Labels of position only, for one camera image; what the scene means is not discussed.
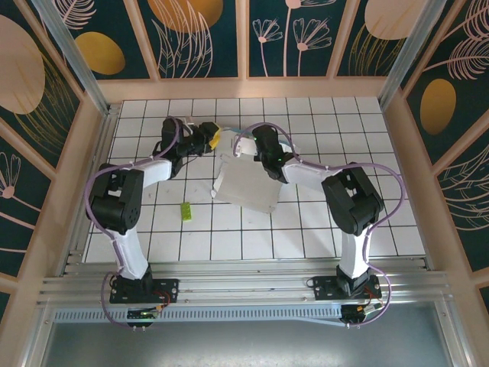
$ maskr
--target purple cable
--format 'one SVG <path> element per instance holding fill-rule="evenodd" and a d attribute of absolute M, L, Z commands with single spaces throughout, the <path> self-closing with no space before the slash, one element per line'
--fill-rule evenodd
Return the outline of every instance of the purple cable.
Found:
<path fill-rule="evenodd" d="M 373 323 L 375 320 L 377 320 L 379 317 L 381 317 L 387 311 L 387 308 L 390 305 L 390 301 L 392 299 L 392 284 L 390 283 L 390 279 L 387 276 L 387 274 L 385 274 L 385 272 L 383 272 L 379 268 L 376 268 L 375 266 L 373 266 L 368 261 L 368 259 L 367 259 L 368 240 L 371 237 L 372 232 L 374 231 L 374 229 L 376 229 L 383 222 L 386 222 L 387 220 L 389 220 L 394 214 L 396 214 L 396 212 L 399 210 L 399 208 L 403 205 L 403 201 L 406 198 L 406 188 L 404 186 L 404 182 L 403 182 L 402 178 L 394 170 L 392 170 L 389 167 L 386 167 L 386 166 L 384 166 L 382 164 L 376 164 L 376 163 L 352 163 L 352 164 L 346 164 L 344 166 L 329 167 L 329 166 L 325 166 L 324 164 L 317 164 L 317 163 L 313 163 L 313 162 L 304 161 L 296 153 L 296 151 L 295 151 L 295 149 L 293 147 L 292 138 L 289 136 L 289 134 L 287 134 L 285 132 L 285 130 L 283 130 L 280 126 L 275 125 L 275 124 L 272 124 L 272 123 L 269 123 L 269 122 L 259 122 L 257 124 L 254 124 L 254 125 L 246 128 L 245 130 L 243 130 L 240 133 L 240 135 L 238 136 L 238 138 L 235 141 L 235 144 L 234 144 L 233 150 L 232 150 L 232 153 L 233 153 L 233 155 L 235 157 L 238 156 L 236 154 L 236 149 L 238 147 L 239 141 L 243 138 L 243 136 L 246 133 L 252 131 L 254 128 L 257 128 L 257 127 L 263 126 L 263 125 L 272 126 L 273 128 L 275 128 L 276 130 L 278 130 L 279 132 L 281 132 L 285 136 L 285 138 L 287 139 L 287 141 L 290 144 L 290 149 L 292 150 L 292 154 L 293 154 L 294 158 L 296 158 L 301 164 L 304 164 L 304 165 L 309 166 L 309 167 L 317 168 L 317 169 L 320 169 L 320 170 L 326 170 L 326 171 L 341 171 L 341 170 L 345 170 L 345 169 L 349 169 L 349 168 L 356 168 L 356 167 L 374 167 L 374 168 L 378 168 L 378 169 L 381 169 L 383 171 L 389 172 L 389 174 L 391 174 L 397 180 L 397 183 L 399 184 L 399 187 L 400 187 L 400 200 L 399 200 L 399 203 L 392 210 L 392 212 L 390 212 L 390 213 L 387 214 L 387 216 L 385 218 L 379 220 L 374 225 L 372 225 L 372 226 L 370 226 L 368 228 L 368 230 L 366 232 L 366 235 L 365 235 L 365 241 L 364 241 L 364 244 L 363 244 L 363 248 L 362 248 L 362 255 L 363 255 L 365 264 L 367 264 L 369 268 L 373 269 L 377 273 L 380 273 L 384 277 L 385 281 L 387 282 L 387 289 L 389 290 L 389 293 L 387 295 L 387 301 L 385 303 L 385 306 L 382 307 L 381 311 L 377 315 L 375 315 L 374 317 L 372 317 L 371 319 L 369 319 L 367 321 L 364 321 L 362 323 L 351 323 L 351 324 L 347 324 L 346 326 L 347 327 L 356 326 L 356 327 L 359 328 L 360 326 L 364 326 L 364 325 L 368 325 L 369 323 Z"/>
<path fill-rule="evenodd" d="M 111 234 L 107 229 L 103 228 L 102 225 L 97 220 L 97 218 L 95 218 L 95 214 L 93 214 L 92 208 L 90 207 L 90 192 L 92 191 L 92 187 L 93 187 L 93 184 L 95 183 L 95 180 L 98 177 L 102 176 L 103 174 L 107 174 L 109 172 L 113 172 L 113 171 L 117 171 L 117 170 L 121 170 L 121 169 L 125 169 L 125 168 L 132 168 L 132 167 L 141 166 L 142 164 L 146 164 L 146 163 L 154 161 L 155 159 L 163 157 L 175 145 L 176 140 L 178 139 L 178 135 L 180 133 L 180 125 L 178 124 L 178 121 L 173 116 L 168 116 L 168 118 L 172 119 L 173 122 L 175 123 L 175 136 L 173 137 L 173 140 L 171 141 L 170 145 L 168 145 L 168 147 L 166 147 L 161 153 L 155 155 L 154 157 L 149 157 L 149 158 L 143 159 L 142 161 L 129 163 L 129 164 L 121 164 L 119 166 L 104 168 L 103 170 L 100 170 L 100 171 L 96 172 L 95 174 L 93 174 L 89 178 L 89 180 L 87 181 L 87 183 L 85 185 L 85 191 L 83 193 L 83 201 L 85 203 L 86 213 L 89 216 L 90 220 L 95 225 L 95 227 L 97 227 L 102 233 L 104 233 L 105 235 L 107 235 L 111 239 L 111 243 L 112 243 L 112 246 L 114 247 L 115 255 L 117 256 L 119 266 L 121 267 L 121 269 L 125 265 L 122 254 L 119 252 L 119 249 L 117 247 L 117 242 L 115 241 L 115 237 L 113 236 L 113 234 Z M 109 275 L 117 276 L 117 275 L 119 275 L 119 273 L 120 273 L 120 271 L 118 271 L 117 273 L 110 271 L 105 275 L 105 277 L 102 281 L 102 288 L 100 290 L 100 301 L 102 304 L 102 309 L 104 311 L 105 317 L 107 317 L 107 319 L 111 323 L 118 325 L 118 326 L 122 326 L 126 329 L 133 330 L 133 328 L 131 328 L 130 326 L 124 325 L 123 323 L 118 323 L 117 321 L 115 321 L 110 316 L 110 314 L 108 313 L 107 308 L 105 306 L 104 293 L 105 293 L 105 283 L 107 281 L 107 278 L 109 277 Z"/>

